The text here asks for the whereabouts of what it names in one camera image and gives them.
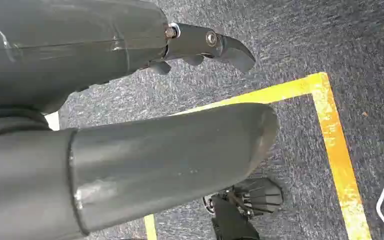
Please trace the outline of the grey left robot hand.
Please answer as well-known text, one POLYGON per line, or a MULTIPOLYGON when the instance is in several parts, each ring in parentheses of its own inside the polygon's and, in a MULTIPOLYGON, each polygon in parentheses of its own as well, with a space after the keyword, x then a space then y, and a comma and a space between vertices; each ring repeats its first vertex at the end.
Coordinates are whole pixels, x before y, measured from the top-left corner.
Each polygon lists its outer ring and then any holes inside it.
POLYGON ((239 40, 141 0, 0 0, 0 240, 74 240, 211 196, 222 240, 257 240, 236 197, 272 146, 261 103, 52 130, 73 92, 170 60, 255 65, 239 40))

